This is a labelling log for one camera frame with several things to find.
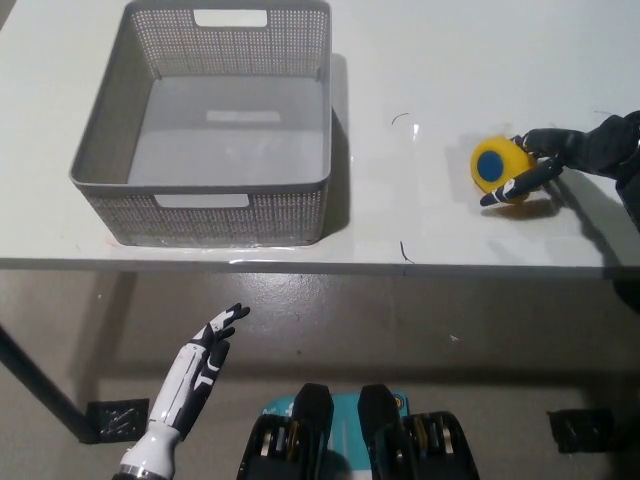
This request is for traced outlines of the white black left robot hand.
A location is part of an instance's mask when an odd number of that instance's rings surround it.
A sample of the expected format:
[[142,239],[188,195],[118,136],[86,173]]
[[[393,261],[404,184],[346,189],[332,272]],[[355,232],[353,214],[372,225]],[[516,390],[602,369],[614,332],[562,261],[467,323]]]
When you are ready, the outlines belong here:
[[236,303],[207,322],[176,355],[151,409],[149,422],[166,425],[184,440],[200,415],[224,365],[232,324],[250,313]]

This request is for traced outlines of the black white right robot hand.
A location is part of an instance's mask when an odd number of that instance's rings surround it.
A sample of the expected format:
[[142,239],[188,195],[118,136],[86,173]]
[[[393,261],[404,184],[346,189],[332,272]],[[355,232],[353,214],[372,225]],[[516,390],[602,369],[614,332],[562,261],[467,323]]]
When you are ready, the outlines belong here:
[[610,115],[599,126],[583,132],[538,128],[510,140],[517,154],[535,161],[522,173],[509,177],[480,200],[489,207],[512,203],[557,178],[564,170],[609,178],[625,205],[639,202],[639,113]]

